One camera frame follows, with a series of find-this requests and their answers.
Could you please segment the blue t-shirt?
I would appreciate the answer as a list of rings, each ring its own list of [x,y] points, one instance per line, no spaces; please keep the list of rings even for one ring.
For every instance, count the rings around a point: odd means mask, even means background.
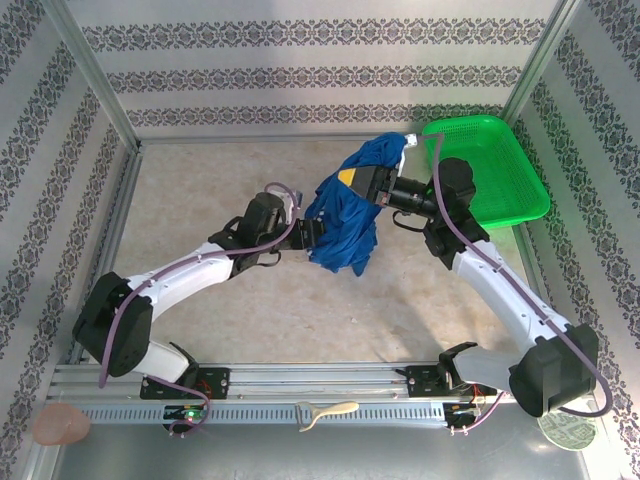
[[[395,132],[385,133],[362,144],[337,171],[381,166],[394,168],[400,162],[406,139]],[[315,190],[315,198],[305,217],[320,220],[325,233],[309,249],[309,260],[337,273],[351,268],[361,276],[377,246],[376,217],[381,208],[356,195],[338,179],[338,172],[326,177]]]

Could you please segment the green plastic basket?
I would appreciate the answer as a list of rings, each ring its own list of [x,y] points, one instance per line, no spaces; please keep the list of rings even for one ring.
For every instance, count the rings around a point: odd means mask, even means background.
[[[476,194],[470,210],[485,229],[510,227],[542,218],[550,198],[507,123],[472,115],[427,124],[424,135],[442,134],[442,160],[455,157],[473,170]]]

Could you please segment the beige peeler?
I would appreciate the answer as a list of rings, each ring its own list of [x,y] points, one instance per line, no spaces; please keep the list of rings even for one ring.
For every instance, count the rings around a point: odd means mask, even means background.
[[[298,432],[304,433],[315,427],[317,422],[324,417],[332,415],[347,415],[358,411],[360,404],[354,401],[335,403],[328,406],[317,406],[309,402],[295,404],[295,418]]]

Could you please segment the small circuit board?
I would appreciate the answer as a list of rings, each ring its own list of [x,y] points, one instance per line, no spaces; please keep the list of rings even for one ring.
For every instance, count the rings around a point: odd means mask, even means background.
[[[205,405],[168,405],[163,411],[165,422],[182,421],[191,423],[200,422],[207,415]]]
[[[447,418],[453,415],[463,415],[475,418],[482,415],[483,410],[486,407],[485,402],[467,402],[467,403],[444,403],[444,412]]]

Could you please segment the round printed disc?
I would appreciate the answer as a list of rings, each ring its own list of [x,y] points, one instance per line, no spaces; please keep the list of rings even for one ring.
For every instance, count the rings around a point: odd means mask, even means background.
[[[537,419],[544,437],[563,450],[577,452],[585,450],[596,439],[596,420],[561,410],[551,411]]]

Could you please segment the pink translucent cup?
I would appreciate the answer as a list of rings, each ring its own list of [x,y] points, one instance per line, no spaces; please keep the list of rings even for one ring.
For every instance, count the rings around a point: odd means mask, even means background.
[[[91,421],[72,405],[47,405],[37,416],[32,430],[33,440],[43,446],[60,446],[83,440],[89,433]]]

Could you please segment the aluminium wall-foot rail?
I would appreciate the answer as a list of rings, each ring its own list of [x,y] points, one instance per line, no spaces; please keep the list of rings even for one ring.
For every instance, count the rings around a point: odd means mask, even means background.
[[[294,135],[227,135],[201,137],[158,137],[142,139],[140,145],[184,145],[184,144],[226,144],[226,143],[296,143],[316,141],[360,141],[364,142],[381,135],[381,132],[357,133],[323,133],[323,134],[294,134]]]

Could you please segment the aluminium side rail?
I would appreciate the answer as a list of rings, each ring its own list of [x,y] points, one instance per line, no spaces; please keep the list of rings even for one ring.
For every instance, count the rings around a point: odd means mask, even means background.
[[[519,224],[513,226],[512,231],[530,289],[540,298],[541,306],[546,307],[548,311],[553,310],[553,315],[559,320],[560,314],[555,310],[549,298],[542,271],[535,256],[534,246],[528,234],[527,225]]]
[[[111,271],[115,265],[142,158],[143,149],[139,148],[135,153],[130,153],[122,162],[118,177],[111,191],[112,195],[107,204],[108,209],[99,231],[100,235],[94,249],[91,267],[76,312],[73,315],[71,327],[75,326],[98,279]]]

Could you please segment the aluminium corner post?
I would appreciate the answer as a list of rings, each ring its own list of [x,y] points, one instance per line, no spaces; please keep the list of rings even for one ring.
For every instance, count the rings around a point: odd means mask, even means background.
[[[513,126],[528,102],[531,92],[539,82],[554,51],[571,26],[585,0],[558,0],[541,36],[533,48],[515,87],[506,101],[500,118]]]
[[[66,0],[39,1],[121,139],[128,149],[138,151],[141,141]]]

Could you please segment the aluminium mounting rail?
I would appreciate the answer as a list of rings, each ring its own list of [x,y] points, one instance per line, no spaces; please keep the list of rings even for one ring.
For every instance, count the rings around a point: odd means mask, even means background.
[[[437,363],[236,363],[203,364],[200,367],[218,367],[230,370],[227,398],[213,401],[295,403],[300,400],[310,402],[353,400],[372,403],[380,400],[408,401],[410,399],[458,398],[410,398],[407,393],[403,370],[409,365],[424,364],[432,365]],[[446,371],[449,372],[449,375],[454,380],[464,383],[481,384],[495,388],[497,391],[509,392],[511,390],[509,370],[503,371],[501,376],[498,376],[495,372],[473,373],[467,379],[456,378],[450,370]],[[54,370],[53,378],[46,393],[46,400],[48,402],[62,401],[70,404],[135,401],[171,403],[182,401],[141,399],[139,396],[140,387],[143,379],[148,377],[137,372],[128,373],[118,378],[111,378],[104,387],[98,386],[99,374],[100,366],[97,364],[58,366]]]

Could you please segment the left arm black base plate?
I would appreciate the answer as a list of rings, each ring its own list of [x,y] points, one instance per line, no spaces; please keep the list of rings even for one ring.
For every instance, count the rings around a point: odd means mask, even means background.
[[[178,384],[205,394],[211,400],[225,400],[230,384],[228,368],[200,367],[191,369],[178,381]],[[166,386],[156,380],[144,378],[139,396],[143,400],[198,400],[199,396],[172,386]]]

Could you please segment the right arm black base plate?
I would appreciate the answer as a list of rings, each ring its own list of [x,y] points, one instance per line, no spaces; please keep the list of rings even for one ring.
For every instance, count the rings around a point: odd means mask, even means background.
[[[410,398],[494,396],[495,388],[454,380],[438,364],[409,365],[403,370]]]

